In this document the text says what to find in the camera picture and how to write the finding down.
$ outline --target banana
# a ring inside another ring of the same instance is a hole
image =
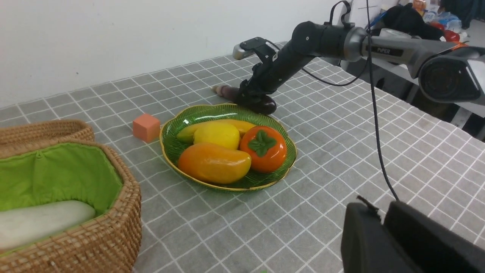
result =
[[[238,129],[239,135],[241,137],[243,137],[244,134],[246,134],[246,132],[249,129],[251,129],[254,126],[256,126],[256,125],[254,125],[254,124],[252,124],[250,122],[242,121],[242,120],[237,120],[237,119],[218,119],[218,120],[211,120],[211,121],[206,121],[206,122],[192,124],[190,126],[187,126],[187,127],[183,128],[177,134],[177,139],[180,142],[192,144],[194,142],[194,133],[197,131],[197,129],[199,129],[200,127],[204,126],[205,124],[207,124],[209,122],[225,122],[225,123],[229,123],[229,124],[233,125],[234,127],[236,127]]]

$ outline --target plate gold rim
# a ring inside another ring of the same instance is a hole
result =
[[[295,158],[293,160],[293,162],[291,163],[291,165],[287,168],[285,174],[278,180],[276,181],[273,181],[273,182],[270,182],[270,183],[267,183],[267,184],[264,184],[262,186],[257,186],[257,187],[251,187],[251,188],[226,188],[226,187],[222,187],[222,186],[218,186],[218,185],[214,185],[214,184],[210,184],[210,183],[206,183],[206,182],[203,182],[203,181],[200,181],[198,179],[195,179],[193,177],[191,177],[190,175],[184,173],[183,171],[181,171],[174,163],[172,163],[172,161],[170,161],[170,159],[168,159],[168,156],[167,154],[165,153],[165,146],[163,145],[163,138],[162,138],[162,134],[163,134],[163,129],[165,128],[165,126],[173,121],[174,119],[178,118],[184,111],[187,111],[191,108],[194,108],[194,107],[200,107],[200,106],[211,106],[211,107],[216,107],[216,106],[220,106],[220,105],[235,105],[235,106],[238,106],[237,104],[235,103],[221,103],[221,104],[216,104],[216,105],[210,105],[210,104],[198,104],[198,105],[192,105],[192,106],[189,106],[185,109],[183,109],[182,111],[180,111],[178,114],[175,115],[175,117],[169,119],[167,122],[165,122],[161,128],[160,128],[160,133],[159,133],[159,139],[160,139],[160,145],[162,147],[162,154],[163,154],[163,157],[165,158],[165,161],[173,168],[175,169],[178,173],[182,174],[183,176],[201,184],[201,185],[204,185],[204,186],[207,186],[207,187],[210,187],[210,188],[215,188],[215,189],[221,189],[221,190],[226,190],[226,191],[252,191],[252,190],[259,190],[259,189],[264,189],[264,188],[268,188],[268,187],[271,187],[272,185],[280,182],[281,180],[285,179],[285,177],[288,175],[288,173],[290,172],[290,169],[293,167],[293,165],[295,164],[296,162],[296,158],[298,157],[298,149],[296,148],[296,144],[295,142],[293,141],[293,139],[291,139],[291,137],[288,135],[287,133],[287,138],[290,140],[290,143],[295,147]],[[274,118],[270,117],[270,116],[267,116],[269,117],[270,119],[274,120],[276,123],[278,123],[285,131],[286,131],[286,128],[277,120],[275,120]]]

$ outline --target mango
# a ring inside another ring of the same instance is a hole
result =
[[[194,144],[209,142],[231,150],[239,148],[240,139],[238,129],[225,122],[204,124],[194,133]]]
[[[203,142],[185,149],[178,168],[206,183],[230,184],[242,179],[251,168],[251,156],[242,151]]]
[[[240,137],[243,137],[244,134],[251,128],[253,128],[255,125],[247,122],[247,121],[242,121],[242,120],[237,120],[237,119],[218,119],[218,120],[211,120],[211,121],[205,121],[201,123],[196,123],[189,125],[185,128],[183,128],[178,134],[177,134],[177,139],[180,142],[187,143],[187,144],[192,144],[194,142],[194,133],[199,129],[200,127],[204,126],[205,124],[212,123],[212,122],[225,122],[234,125],[240,134]]]

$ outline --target black cloth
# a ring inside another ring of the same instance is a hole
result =
[[[386,28],[407,33],[412,36],[419,36],[426,40],[439,41],[444,36],[442,30],[426,24],[415,9],[413,4],[391,7],[382,17]]]
[[[483,0],[441,0],[441,6],[460,18],[462,28],[467,29],[473,19],[485,17],[483,2]]]

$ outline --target orange cube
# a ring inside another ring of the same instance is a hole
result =
[[[149,114],[143,114],[133,121],[133,135],[144,142],[152,142],[160,134],[160,121]]]

